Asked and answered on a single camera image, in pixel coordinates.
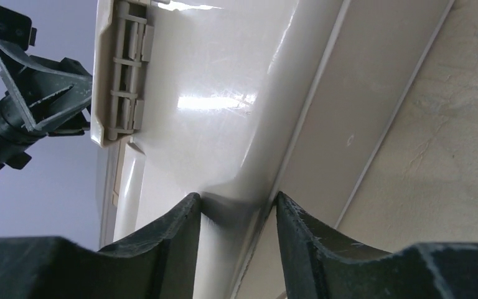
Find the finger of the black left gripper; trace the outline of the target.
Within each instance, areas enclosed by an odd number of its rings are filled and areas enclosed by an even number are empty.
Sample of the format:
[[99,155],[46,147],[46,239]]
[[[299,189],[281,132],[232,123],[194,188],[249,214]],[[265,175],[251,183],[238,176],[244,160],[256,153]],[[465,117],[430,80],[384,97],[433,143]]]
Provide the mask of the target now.
[[27,55],[0,40],[0,76],[27,131],[82,133],[90,129],[93,77],[76,60]]

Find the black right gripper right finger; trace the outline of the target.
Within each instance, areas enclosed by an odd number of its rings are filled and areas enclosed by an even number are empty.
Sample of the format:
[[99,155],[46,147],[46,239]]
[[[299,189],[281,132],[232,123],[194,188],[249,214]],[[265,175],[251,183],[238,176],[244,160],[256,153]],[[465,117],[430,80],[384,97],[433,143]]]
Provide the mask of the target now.
[[424,242],[389,253],[340,233],[283,192],[276,224],[288,298],[478,298],[478,243]]

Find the beige translucent tool box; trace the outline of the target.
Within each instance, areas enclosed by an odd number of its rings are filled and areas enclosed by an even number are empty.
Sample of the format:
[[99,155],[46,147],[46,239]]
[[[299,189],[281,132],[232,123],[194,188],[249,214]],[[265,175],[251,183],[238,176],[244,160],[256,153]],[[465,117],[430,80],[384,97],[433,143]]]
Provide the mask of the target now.
[[337,227],[452,1],[98,1],[119,240],[203,199],[189,298],[281,298],[274,200]]

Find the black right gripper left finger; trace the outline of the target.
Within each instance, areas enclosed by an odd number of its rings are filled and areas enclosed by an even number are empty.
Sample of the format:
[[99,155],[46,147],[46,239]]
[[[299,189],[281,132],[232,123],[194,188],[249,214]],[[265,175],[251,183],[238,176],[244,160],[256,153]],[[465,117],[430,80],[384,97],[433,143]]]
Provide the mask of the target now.
[[0,238],[0,298],[192,298],[200,196],[95,252],[63,237]]

